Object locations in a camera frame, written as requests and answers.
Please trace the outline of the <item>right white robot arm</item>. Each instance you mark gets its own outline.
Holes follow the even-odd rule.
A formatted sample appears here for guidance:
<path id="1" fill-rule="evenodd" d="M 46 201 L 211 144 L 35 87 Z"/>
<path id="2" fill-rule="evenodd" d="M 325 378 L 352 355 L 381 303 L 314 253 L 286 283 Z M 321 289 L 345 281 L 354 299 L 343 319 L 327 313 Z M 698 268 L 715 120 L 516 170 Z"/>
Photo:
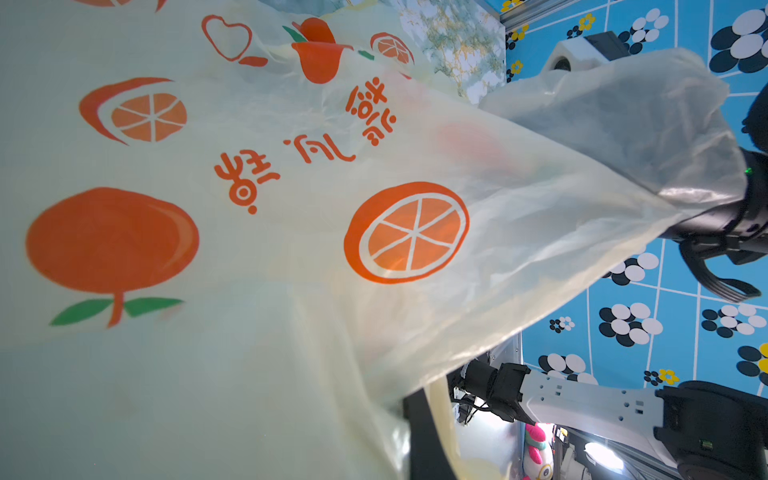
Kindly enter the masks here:
<path id="1" fill-rule="evenodd" d="M 684 214 L 661 235 L 678 245 L 691 274 L 725 301 L 759 296 L 753 285 L 713 274 L 707 261 L 749 263 L 767 253 L 767 96 L 740 148 L 720 107 L 727 86 L 685 49 L 633 55 L 604 32 L 557 44 L 541 73 L 488 95 L 482 109 L 587 155 L 618 175 L 597 191 L 610 205 L 638 188 Z M 488 411 L 528 429 L 554 423 L 620 443 L 685 479 L 763 479 L 767 402 L 713 382 L 657 390 L 587 383 L 570 358 L 534 371 L 479 357 L 447 377 L 465 414 Z"/>

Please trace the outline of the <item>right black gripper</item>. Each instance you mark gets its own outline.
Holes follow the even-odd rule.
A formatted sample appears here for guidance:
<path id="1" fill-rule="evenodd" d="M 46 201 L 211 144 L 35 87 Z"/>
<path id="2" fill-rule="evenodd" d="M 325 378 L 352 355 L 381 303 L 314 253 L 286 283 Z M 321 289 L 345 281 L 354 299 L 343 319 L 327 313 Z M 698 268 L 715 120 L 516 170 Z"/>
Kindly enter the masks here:
<path id="1" fill-rule="evenodd" d="M 695 251 L 707 258 L 717 255 L 715 249 L 731 257 L 734 264 L 754 261 L 767 253 L 767 90 L 756 96 L 742 121 L 742 132 L 747 134 L 756 149 L 743 150 L 747 188 L 744 198 L 712 208 L 685 220 L 662 234 L 664 239 L 681 243 L 689 238 L 712 246 L 696 246 Z"/>

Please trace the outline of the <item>translucent printed plastic bag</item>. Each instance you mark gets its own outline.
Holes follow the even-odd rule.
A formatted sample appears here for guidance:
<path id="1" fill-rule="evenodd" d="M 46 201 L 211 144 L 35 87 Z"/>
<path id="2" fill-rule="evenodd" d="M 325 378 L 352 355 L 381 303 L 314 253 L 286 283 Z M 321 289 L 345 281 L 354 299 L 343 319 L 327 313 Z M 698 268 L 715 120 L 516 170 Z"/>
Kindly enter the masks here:
<path id="1" fill-rule="evenodd" d="M 480 105 L 368 2 L 1 5 L 1 475 L 403 479 L 410 393 L 742 195 L 686 49 Z"/>

